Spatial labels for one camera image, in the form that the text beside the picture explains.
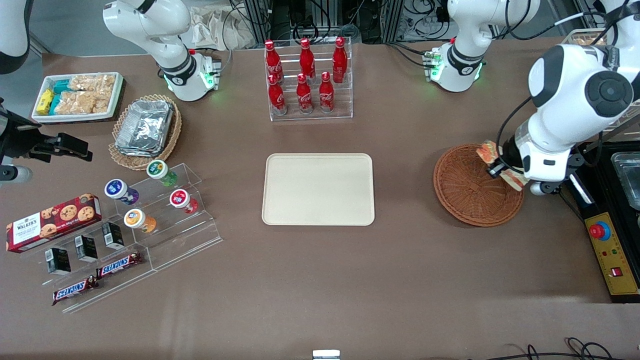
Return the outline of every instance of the table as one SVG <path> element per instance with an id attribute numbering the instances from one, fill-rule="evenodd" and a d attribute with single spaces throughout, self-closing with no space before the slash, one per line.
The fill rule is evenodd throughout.
<path id="1" fill-rule="evenodd" d="M 438 203 L 433 167 L 448 148 L 493 139 L 527 97 L 529 67 L 558 38 L 496 41 L 480 79 L 447 93 L 382 45 L 355 47 L 355 116 L 327 124 L 274 124 L 266 111 L 261 51 L 238 51 L 220 90 L 179 102 L 187 163 L 225 241 L 73 315 L 51 308 L 36 271 L 0 254 L 0 354 L 11 359 L 482 359 L 516 344 L 566 351 L 566 336 L 638 357 L 640 305 L 608 304 L 584 226 L 557 197 L 527 193 L 506 225 L 480 229 Z M 427 49 L 435 43 L 420 44 Z M 124 103 L 171 95 L 150 56 L 45 54 L 45 74 L 119 71 Z M 529 105 L 505 133 L 531 114 Z M 113 123 L 45 127 L 86 140 L 94 160 L 30 166 L 29 184 L 0 189 L 0 222 L 105 181 L 143 172 L 108 155 Z M 274 152 L 365 152 L 374 164 L 369 227 L 270 227 L 260 210 Z"/>

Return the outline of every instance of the acrylic bottle rack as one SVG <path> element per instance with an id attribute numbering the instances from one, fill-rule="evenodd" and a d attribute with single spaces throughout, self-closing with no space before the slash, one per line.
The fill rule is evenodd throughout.
<path id="1" fill-rule="evenodd" d="M 344 75 L 344 81 L 341 84 L 333 82 L 333 51 L 335 50 L 335 37 L 327 37 L 318 39 L 316 44 L 311 45 L 311 51 L 316 59 L 316 81 L 309 84 L 311 88 L 311 99 L 314 104 L 314 110 L 311 114 L 302 114 L 298 108 L 298 74 L 300 73 L 300 45 L 295 40 L 274 40 L 276 51 L 280 55 L 282 62 L 282 71 L 284 73 L 284 83 L 281 84 L 284 93 L 284 101 L 287 105 L 287 113 L 285 115 L 275 115 L 271 102 L 269 101 L 268 91 L 266 92 L 267 106 L 269 107 L 269 116 L 271 121 L 280 120 L 314 120 L 314 119 L 339 119 L 353 117 L 353 50 L 351 46 L 351 38 L 346 37 L 344 49 L 347 52 L 347 72 Z M 325 114 L 320 110 L 319 89 L 322 83 L 320 75 L 328 71 L 332 74 L 332 83 L 334 90 L 335 108 L 329 114 Z M 264 65 L 265 84 L 267 90 L 269 83 L 267 76 L 269 70 Z"/>
<path id="2" fill-rule="evenodd" d="M 38 269 L 37 273 L 42 276 L 40 282 L 52 294 L 56 290 L 86 279 L 89 275 L 95 276 L 96 268 L 124 258 L 132 252 L 140 251 L 143 262 L 109 274 L 99 280 L 99 287 L 84 291 L 56 304 L 63 313 L 78 311 L 222 241 L 216 222 L 205 209 L 200 192 L 195 187 L 202 180 L 185 164 L 172 167 L 172 170 L 178 177 L 175 185 L 165 187 L 153 179 L 145 179 L 132 184 L 130 187 L 136 189 L 140 194 L 140 199 L 132 206 L 116 200 L 117 214 L 112 216 L 102 214 L 100 222 L 20 255 L 25 261 L 39 264 L 41 269 Z M 198 201 L 199 206 L 196 212 L 187 214 L 169 204 L 171 192 L 178 188 L 185 189 L 192 198 Z M 130 229 L 124 225 L 124 214 L 133 208 L 140 208 L 147 216 L 155 218 L 157 225 L 152 233 L 145 234 L 139 229 Z M 106 222 L 120 226 L 124 248 L 113 250 L 105 246 L 102 224 Z M 74 239 L 79 235 L 94 239 L 98 260 L 87 263 L 77 259 Z M 55 275 L 47 272 L 44 253 L 51 248 L 65 249 L 68 252 L 71 264 L 70 273 Z"/>

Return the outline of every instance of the round wicker basket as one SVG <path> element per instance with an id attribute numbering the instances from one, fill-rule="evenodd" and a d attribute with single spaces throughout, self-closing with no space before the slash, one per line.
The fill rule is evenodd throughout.
<path id="1" fill-rule="evenodd" d="M 433 186 L 442 206 L 467 224 L 491 227 L 511 220 L 520 210 L 523 192 L 501 177 L 491 178 L 476 154 L 479 144 L 456 146 L 445 152 L 433 171 Z"/>
<path id="2" fill-rule="evenodd" d="M 171 119 L 171 128 L 169 128 L 169 133 L 167 134 L 167 140 L 164 146 L 164 150 L 158 157 L 146 158 L 144 156 L 123 155 L 123 154 L 120 154 L 118 149 L 116 149 L 115 142 L 112 144 L 109 144 L 109 153 L 111 154 L 111 158 L 113 159 L 113 161 L 115 161 L 119 165 L 122 165 L 124 167 L 130 168 L 136 171 L 144 171 L 147 169 L 147 165 L 153 160 L 156 160 L 156 159 L 167 160 L 167 158 L 173 151 L 175 144 L 178 142 L 178 137 L 180 136 L 180 129 L 182 127 L 182 116 L 180 115 L 178 106 L 175 104 L 173 100 L 171 100 L 167 96 L 157 95 L 157 94 L 145 95 L 139 98 L 138 100 L 147 100 L 147 101 L 162 100 L 173 105 L 173 117 Z M 118 133 L 120 133 L 122 122 L 127 117 L 127 113 L 129 112 L 130 108 L 131 108 L 131 104 L 127 106 L 127 108 L 120 114 L 120 116 L 118 117 L 118 121 L 116 122 L 115 126 L 113 126 L 113 131 L 111 132 L 111 134 L 113 134 L 114 141 L 118 137 Z"/>

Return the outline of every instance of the coca-cola bottle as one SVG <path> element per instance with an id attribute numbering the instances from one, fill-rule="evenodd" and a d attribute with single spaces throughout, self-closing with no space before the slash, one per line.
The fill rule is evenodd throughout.
<path id="1" fill-rule="evenodd" d="M 309 39 L 302 38 L 300 40 L 300 46 L 302 47 L 302 52 L 300 52 L 300 69 L 307 77 L 307 81 L 313 84 L 316 82 L 316 59 L 311 49 L 309 49 Z"/>
<path id="2" fill-rule="evenodd" d="M 267 40 L 264 42 L 264 48 L 267 49 L 267 55 L 265 61 L 267 63 L 267 70 L 269 75 L 275 75 L 278 84 L 282 84 L 284 81 L 284 74 L 282 73 L 282 62 L 280 61 L 280 55 L 275 50 L 273 41 Z"/>
<path id="3" fill-rule="evenodd" d="M 282 88 L 278 85 L 278 78 L 273 74 L 269 75 L 269 101 L 274 115 L 282 116 L 287 113 L 287 105 L 284 103 Z"/>
<path id="4" fill-rule="evenodd" d="M 333 111 L 333 85 L 331 75 L 328 71 L 322 73 L 322 83 L 320 84 L 320 110 L 328 114 Z"/>
<path id="5" fill-rule="evenodd" d="M 311 114 L 314 111 L 314 105 L 311 103 L 311 88 L 307 84 L 307 77 L 304 74 L 298 74 L 298 106 L 303 114 Z"/>
<path id="6" fill-rule="evenodd" d="M 333 82 L 341 84 L 347 72 L 347 52 L 344 50 L 344 38 L 335 39 L 335 50 L 333 51 Z"/>

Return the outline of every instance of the bottle cap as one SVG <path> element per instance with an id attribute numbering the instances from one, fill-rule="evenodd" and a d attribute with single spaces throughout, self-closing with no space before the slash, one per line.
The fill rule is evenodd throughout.
<path id="1" fill-rule="evenodd" d="M 124 223 L 128 227 L 138 228 L 145 223 L 147 216 L 140 209 L 131 209 L 124 215 Z"/>
<path id="2" fill-rule="evenodd" d="M 104 194 L 112 199 L 119 199 L 127 193 L 129 187 L 124 181 L 120 179 L 114 179 L 104 186 Z"/>
<path id="3" fill-rule="evenodd" d="M 191 197 L 189 196 L 189 193 L 183 189 L 175 190 L 171 193 L 171 196 L 169 196 L 169 202 L 171 202 L 171 205 L 178 209 L 182 209 L 187 206 L 190 200 Z"/>
<path id="4" fill-rule="evenodd" d="M 147 175 L 152 179 L 162 179 L 169 173 L 169 167 L 162 160 L 154 160 L 147 165 Z"/>

